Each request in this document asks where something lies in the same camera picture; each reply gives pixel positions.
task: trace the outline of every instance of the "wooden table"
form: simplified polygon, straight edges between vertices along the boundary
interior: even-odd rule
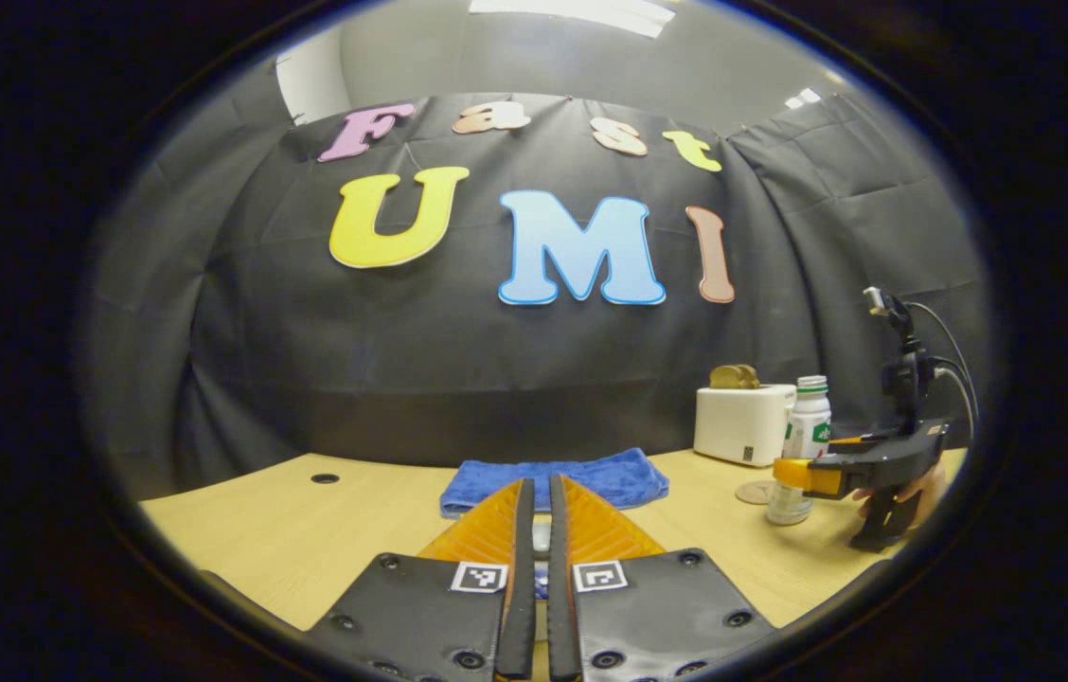
[[[650,458],[669,496],[625,514],[666,550],[700,548],[773,625],[829,599],[876,560],[848,546],[860,502],[815,501],[797,526],[772,526],[764,505],[735,497],[738,485],[771,478],[680,450]],[[963,450],[944,454],[954,476]],[[309,454],[227,482],[141,502],[176,550],[288,624],[308,630],[382,552],[415,554],[453,521],[438,497],[454,469],[389,465]],[[335,483],[311,476],[334,474]],[[535,679],[546,678],[546,643]]]

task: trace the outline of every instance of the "letter m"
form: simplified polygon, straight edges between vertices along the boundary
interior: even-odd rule
[[[507,191],[500,204],[513,211],[513,276],[500,285],[501,301],[537,306],[555,299],[559,286],[547,279],[544,254],[578,301],[594,289],[603,258],[609,258],[609,280],[602,284],[607,301],[654,306],[664,300],[643,233],[647,207],[637,200],[602,199],[585,229],[548,191]]]

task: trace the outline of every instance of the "plastic bottle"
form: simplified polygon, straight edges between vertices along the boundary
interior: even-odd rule
[[[829,406],[829,379],[820,376],[799,377],[795,407],[786,423],[786,438],[782,457],[791,459],[822,458],[829,454],[829,434],[832,431],[832,409]],[[812,513],[812,499],[804,497],[802,489],[773,482],[765,519],[789,526]]]

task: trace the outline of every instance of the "foam letter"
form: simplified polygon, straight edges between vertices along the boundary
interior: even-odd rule
[[[547,279],[544,254],[578,301],[588,298],[607,257],[609,280],[600,286],[607,301],[654,306],[664,300],[643,233],[647,207],[637,200],[602,199],[583,231],[548,191],[507,191],[500,204],[513,211],[513,276],[500,285],[501,301],[536,306],[555,299],[559,288]]]
[[[365,136],[379,139],[395,125],[395,116],[410,116],[417,111],[412,104],[395,105],[394,107],[378,107],[365,109],[364,112],[352,112],[345,116],[345,128],[336,136],[328,150],[319,155],[319,161],[344,159],[345,156],[361,155],[370,149]]]
[[[682,159],[686,159],[695,166],[708,170],[708,172],[716,173],[723,170],[720,165],[720,161],[714,159],[707,159],[703,152],[711,150],[710,144],[703,142],[701,139],[694,138],[693,134],[686,132],[685,130],[665,130],[664,137],[666,139],[672,139],[674,144],[677,144],[677,153],[681,155]]]
[[[594,139],[602,143],[602,147],[631,156],[643,156],[647,153],[647,145],[639,139],[639,130],[634,130],[625,122],[596,117],[588,122],[588,125],[594,126],[596,131]]]
[[[697,206],[686,206],[686,216],[697,228],[697,245],[703,250],[703,281],[698,294],[714,303],[729,303],[737,291],[728,282],[728,259],[723,255],[723,221],[720,217]]]
[[[331,225],[328,250],[331,257],[351,268],[396,266],[424,256],[446,236],[457,181],[470,172],[460,166],[425,169],[415,180],[425,186],[421,208],[412,227],[382,236],[374,232],[374,220],[382,195],[399,183],[396,174],[372,174],[345,183],[344,203]]]
[[[484,130],[511,130],[529,124],[525,107],[521,102],[487,102],[462,109],[455,122],[455,132],[470,134]]]

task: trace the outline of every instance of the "gray wall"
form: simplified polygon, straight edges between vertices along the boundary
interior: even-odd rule
[[[824,96],[850,90],[812,52],[719,5],[663,3],[677,16],[647,38],[538,14],[472,16],[469,4],[394,0],[348,17],[339,36],[332,30],[296,47],[279,65],[292,112],[313,122],[452,92],[537,92],[637,107],[727,136],[784,111],[804,88]]]

